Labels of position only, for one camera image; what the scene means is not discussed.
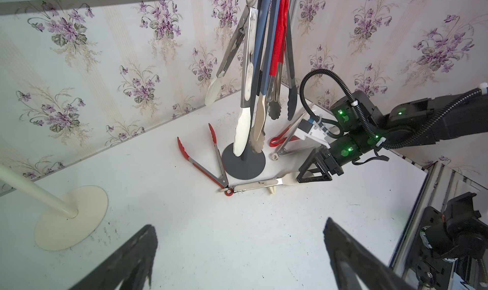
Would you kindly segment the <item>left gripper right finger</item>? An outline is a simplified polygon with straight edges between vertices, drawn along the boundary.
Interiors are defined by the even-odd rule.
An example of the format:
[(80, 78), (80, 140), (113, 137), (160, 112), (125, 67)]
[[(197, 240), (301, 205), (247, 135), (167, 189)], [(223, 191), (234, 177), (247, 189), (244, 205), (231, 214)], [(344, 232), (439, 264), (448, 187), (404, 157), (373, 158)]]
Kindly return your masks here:
[(323, 234), (338, 289), (412, 289), (332, 218)]

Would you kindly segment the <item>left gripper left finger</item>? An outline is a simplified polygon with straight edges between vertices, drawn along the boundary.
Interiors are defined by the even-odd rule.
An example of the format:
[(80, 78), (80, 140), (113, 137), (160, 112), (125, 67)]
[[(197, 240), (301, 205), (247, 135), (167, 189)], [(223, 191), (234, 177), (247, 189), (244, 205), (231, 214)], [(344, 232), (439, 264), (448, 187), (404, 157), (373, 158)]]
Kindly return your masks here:
[(143, 226), (72, 289), (144, 289), (152, 286), (158, 248), (156, 229)]

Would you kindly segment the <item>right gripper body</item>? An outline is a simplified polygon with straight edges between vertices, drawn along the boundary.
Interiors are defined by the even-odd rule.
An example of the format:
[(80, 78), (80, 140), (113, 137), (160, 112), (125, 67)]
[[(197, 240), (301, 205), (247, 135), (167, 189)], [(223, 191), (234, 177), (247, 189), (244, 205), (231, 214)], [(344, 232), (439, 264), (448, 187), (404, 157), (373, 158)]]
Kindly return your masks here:
[(372, 158), (360, 161), (363, 154), (374, 149), (376, 138), (369, 137), (362, 131), (351, 131), (344, 136), (336, 139), (328, 150), (329, 155), (325, 159), (325, 164), (331, 175), (342, 175), (343, 165), (352, 163), (353, 165), (363, 165), (371, 161)]

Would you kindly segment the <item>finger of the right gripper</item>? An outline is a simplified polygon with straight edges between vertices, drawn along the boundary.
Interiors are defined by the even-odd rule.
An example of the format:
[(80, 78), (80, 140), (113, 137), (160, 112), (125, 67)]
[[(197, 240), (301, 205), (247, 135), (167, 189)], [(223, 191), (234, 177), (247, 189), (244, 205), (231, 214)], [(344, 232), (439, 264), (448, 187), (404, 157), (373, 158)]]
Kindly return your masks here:
[(325, 146), (315, 148), (299, 168), (299, 183), (332, 181), (334, 159)]

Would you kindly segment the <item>dark grey utensil rack stand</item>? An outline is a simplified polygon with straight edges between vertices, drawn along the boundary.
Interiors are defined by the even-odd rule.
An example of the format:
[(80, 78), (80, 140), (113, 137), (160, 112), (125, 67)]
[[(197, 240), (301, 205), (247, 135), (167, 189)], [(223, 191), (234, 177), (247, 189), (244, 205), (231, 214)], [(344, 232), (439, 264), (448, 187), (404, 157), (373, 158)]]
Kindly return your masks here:
[(237, 179), (250, 178), (252, 172), (252, 167), (251, 167), (252, 162), (251, 162), (249, 139), (245, 151), (241, 156), (237, 157), (233, 153), (231, 155), (225, 153), (223, 154), (222, 159), (229, 175)]

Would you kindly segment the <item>cream utensil rack stand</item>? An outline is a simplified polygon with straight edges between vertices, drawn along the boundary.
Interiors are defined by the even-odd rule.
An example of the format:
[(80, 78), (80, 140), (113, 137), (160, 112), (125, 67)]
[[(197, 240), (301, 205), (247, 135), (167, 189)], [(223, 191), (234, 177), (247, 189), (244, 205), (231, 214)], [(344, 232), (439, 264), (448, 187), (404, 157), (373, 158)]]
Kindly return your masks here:
[(4, 165), (1, 180), (48, 207), (34, 230), (35, 243), (46, 251), (79, 244), (96, 230), (108, 210), (108, 195), (98, 186), (82, 186), (58, 198)]

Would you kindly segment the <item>black steel tongs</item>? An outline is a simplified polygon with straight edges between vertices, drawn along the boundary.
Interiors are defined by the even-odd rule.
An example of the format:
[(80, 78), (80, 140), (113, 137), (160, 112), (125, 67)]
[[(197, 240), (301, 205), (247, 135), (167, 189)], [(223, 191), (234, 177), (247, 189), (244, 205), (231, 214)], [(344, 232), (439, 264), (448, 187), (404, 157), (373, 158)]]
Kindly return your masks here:
[(285, 35), (285, 62), (287, 66), (288, 78), (288, 102), (287, 102), (287, 119), (291, 121), (296, 112), (298, 91), (296, 85), (296, 72), (294, 66), (294, 55), (292, 45), (292, 31), (290, 15), (287, 15), (287, 30)]

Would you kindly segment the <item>red handled steel tongs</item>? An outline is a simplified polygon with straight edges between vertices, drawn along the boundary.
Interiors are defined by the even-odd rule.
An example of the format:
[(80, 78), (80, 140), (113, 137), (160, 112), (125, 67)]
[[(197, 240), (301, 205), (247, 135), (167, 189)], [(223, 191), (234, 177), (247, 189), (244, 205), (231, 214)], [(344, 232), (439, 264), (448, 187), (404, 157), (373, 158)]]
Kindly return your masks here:
[(280, 76), (279, 69), (283, 64), (283, 51), (285, 46), (285, 33), (287, 29), (287, 15), (288, 15), (289, 0), (280, 0), (278, 8), (278, 17), (276, 22), (276, 29), (274, 33), (273, 52), (271, 55), (271, 66), (269, 70), (269, 85), (266, 100), (268, 103), (268, 113), (272, 120), (277, 120), (281, 115), (280, 105)]

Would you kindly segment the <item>cream steel tongs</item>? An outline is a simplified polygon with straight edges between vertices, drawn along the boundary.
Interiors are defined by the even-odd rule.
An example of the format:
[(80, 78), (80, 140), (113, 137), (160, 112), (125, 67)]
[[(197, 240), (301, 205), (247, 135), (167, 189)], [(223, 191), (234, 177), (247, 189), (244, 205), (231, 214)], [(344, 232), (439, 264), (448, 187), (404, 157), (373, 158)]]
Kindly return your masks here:
[(246, 8), (236, 26), (229, 45), (224, 53), (224, 58), (216, 72), (216, 77), (212, 80), (205, 96), (205, 105), (209, 106), (217, 99), (219, 91), (218, 84), (228, 72), (233, 59), (240, 47), (243, 48), (243, 69), (241, 79), (241, 103), (240, 114), (235, 130), (235, 140), (233, 143), (233, 154), (241, 156), (248, 143), (252, 113), (250, 107), (252, 79), (254, 74), (254, 50), (255, 37), (257, 30), (257, 19), (259, 10), (256, 8), (258, 0), (246, 0)]

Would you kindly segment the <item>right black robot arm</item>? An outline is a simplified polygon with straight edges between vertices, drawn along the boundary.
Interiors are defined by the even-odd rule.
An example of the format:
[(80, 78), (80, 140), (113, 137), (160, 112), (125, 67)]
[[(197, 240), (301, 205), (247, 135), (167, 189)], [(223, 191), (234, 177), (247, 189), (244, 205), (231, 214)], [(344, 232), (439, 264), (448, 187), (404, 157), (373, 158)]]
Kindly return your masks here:
[[(345, 94), (331, 106), (331, 120), (317, 115), (306, 103), (306, 83), (316, 75), (333, 79)], [(344, 173), (344, 165), (362, 165), (361, 156), (370, 151), (374, 152), (371, 160), (387, 162), (389, 158), (379, 155), (379, 150), (425, 146), (487, 132), (486, 83), (463, 94), (403, 103), (382, 114), (363, 91), (352, 92), (333, 71), (316, 69), (303, 78), (299, 97), (311, 126), (333, 138), (330, 145), (312, 150), (299, 168), (299, 183), (331, 181)]]

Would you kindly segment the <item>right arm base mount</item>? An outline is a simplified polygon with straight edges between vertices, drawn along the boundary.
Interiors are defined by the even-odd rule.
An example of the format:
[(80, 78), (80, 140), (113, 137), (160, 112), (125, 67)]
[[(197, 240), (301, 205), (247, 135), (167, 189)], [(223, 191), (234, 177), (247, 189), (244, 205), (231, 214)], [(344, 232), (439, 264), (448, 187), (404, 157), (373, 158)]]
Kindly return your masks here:
[(428, 206), (407, 257), (418, 289), (487, 289), (487, 219), (476, 208), (480, 193)]

